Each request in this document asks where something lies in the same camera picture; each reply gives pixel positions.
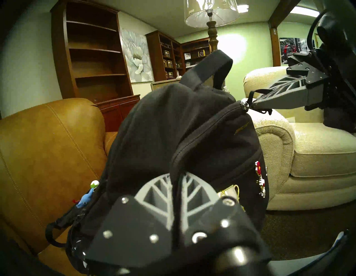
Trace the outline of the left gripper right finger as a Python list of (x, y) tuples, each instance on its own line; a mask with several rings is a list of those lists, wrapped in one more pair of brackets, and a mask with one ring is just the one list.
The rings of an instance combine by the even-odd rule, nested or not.
[(180, 276), (271, 276), (271, 254), (242, 203), (241, 185), (220, 191), (181, 177)]

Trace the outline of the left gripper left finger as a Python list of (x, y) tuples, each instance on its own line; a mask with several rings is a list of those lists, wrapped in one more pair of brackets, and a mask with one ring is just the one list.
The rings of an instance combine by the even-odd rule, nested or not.
[(91, 276), (177, 276), (178, 174), (118, 197), (83, 252)]

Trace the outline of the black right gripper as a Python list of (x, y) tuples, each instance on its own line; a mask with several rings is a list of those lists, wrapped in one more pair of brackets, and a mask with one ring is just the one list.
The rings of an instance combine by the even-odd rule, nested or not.
[[(328, 60), (331, 81), (324, 108), (324, 125), (344, 131), (355, 131), (355, 48), (348, 41), (340, 22), (326, 12), (317, 32), (322, 40), (320, 50)], [(253, 110), (317, 108), (324, 97), (329, 76), (320, 71), (313, 55), (288, 57), (285, 75), (266, 89), (251, 91), (247, 107)]]

